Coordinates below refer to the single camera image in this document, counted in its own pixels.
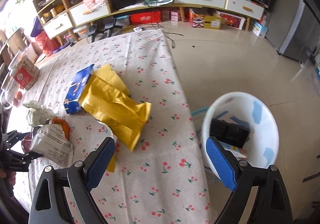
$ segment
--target tile floor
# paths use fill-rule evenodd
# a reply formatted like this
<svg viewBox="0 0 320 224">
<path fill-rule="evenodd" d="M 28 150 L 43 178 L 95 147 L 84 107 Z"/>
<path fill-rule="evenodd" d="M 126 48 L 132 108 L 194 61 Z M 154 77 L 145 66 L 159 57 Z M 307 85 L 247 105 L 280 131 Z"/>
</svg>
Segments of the tile floor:
<svg viewBox="0 0 320 224">
<path fill-rule="evenodd" d="M 210 106 L 232 91 L 252 94 L 268 106 L 279 130 L 276 165 L 287 187 L 293 219 L 308 217 L 312 201 L 320 199 L 320 178 L 302 183 L 303 178 L 320 172 L 316 159 L 320 154 L 320 84 L 315 67 L 278 55 L 267 39 L 251 31 L 224 26 L 218 31 L 195 29 L 183 22 L 161 25 L 166 32 L 183 35 L 168 34 L 175 43 L 172 55 L 191 111 Z M 217 182 L 209 186 L 209 193 L 219 213 L 230 191 Z M 255 194 L 252 189 L 241 223 L 246 223 Z"/>
</svg>

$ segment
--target yellow paper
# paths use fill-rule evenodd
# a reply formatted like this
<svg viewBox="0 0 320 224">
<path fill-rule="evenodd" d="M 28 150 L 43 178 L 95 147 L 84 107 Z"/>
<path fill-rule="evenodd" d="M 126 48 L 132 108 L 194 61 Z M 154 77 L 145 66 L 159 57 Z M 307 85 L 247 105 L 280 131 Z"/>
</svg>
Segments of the yellow paper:
<svg viewBox="0 0 320 224">
<path fill-rule="evenodd" d="M 137 104 L 96 75 L 89 78 L 79 103 L 85 111 L 107 124 L 131 151 L 151 110 L 151 103 Z"/>
<path fill-rule="evenodd" d="M 109 65 L 104 65 L 103 67 L 97 69 L 94 74 L 105 82 L 114 86 L 119 91 L 123 92 L 125 95 L 130 96 L 130 91 L 125 83 Z"/>
</svg>

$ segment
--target drawer handle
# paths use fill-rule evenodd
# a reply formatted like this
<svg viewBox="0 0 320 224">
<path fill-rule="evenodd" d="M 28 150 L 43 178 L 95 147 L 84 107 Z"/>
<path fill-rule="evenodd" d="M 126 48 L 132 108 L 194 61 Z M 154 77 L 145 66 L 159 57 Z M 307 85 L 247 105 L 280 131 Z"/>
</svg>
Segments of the drawer handle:
<svg viewBox="0 0 320 224">
<path fill-rule="evenodd" d="M 54 30 L 57 30 L 58 28 L 61 28 L 63 26 L 62 23 L 60 23 L 56 28 L 54 28 Z"/>
<path fill-rule="evenodd" d="M 87 14 L 89 14 L 89 13 L 91 13 L 91 11 L 87 10 L 87 11 L 84 11 L 84 12 L 82 13 L 82 15 L 87 15 Z"/>
<path fill-rule="evenodd" d="M 243 8 L 244 10 L 246 10 L 246 11 L 252 12 L 252 9 L 250 9 L 250 8 L 248 8 L 248 7 L 246 7 L 246 6 L 242 6 L 242 8 Z"/>
</svg>

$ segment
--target hand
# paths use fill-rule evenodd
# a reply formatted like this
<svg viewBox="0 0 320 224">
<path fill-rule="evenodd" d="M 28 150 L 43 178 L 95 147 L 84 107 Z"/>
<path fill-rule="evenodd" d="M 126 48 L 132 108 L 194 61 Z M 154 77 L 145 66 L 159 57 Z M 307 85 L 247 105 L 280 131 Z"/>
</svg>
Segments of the hand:
<svg viewBox="0 0 320 224">
<path fill-rule="evenodd" d="M 11 171 L 10 172 L 10 176 L 9 176 L 9 183 L 14 186 L 16 184 L 16 172 L 15 171 Z M 3 171 L 2 169 L 0 169 L 0 178 L 6 178 L 7 174 L 5 173 L 5 171 Z"/>
</svg>

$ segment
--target glass jar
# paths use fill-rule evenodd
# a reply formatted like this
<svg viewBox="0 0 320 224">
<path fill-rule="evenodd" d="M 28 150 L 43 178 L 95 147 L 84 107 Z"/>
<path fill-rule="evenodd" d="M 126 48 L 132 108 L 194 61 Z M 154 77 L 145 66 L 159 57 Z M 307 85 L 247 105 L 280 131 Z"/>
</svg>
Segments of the glass jar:
<svg viewBox="0 0 320 224">
<path fill-rule="evenodd" d="M 4 106 L 5 109 L 11 108 L 13 105 L 13 100 L 19 90 L 19 84 L 10 77 L 10 72 L 7 73 L 4 81 L 1 85 L 1 104 Z"/>
<path fill-rule="evenodd" d="M 34 85 L 40 72 L 40 69 L 28 59 L 26 52 L 21 50 L 15 55 L 8 69 L 10 77 L 26 90 Z"/>
</svg>

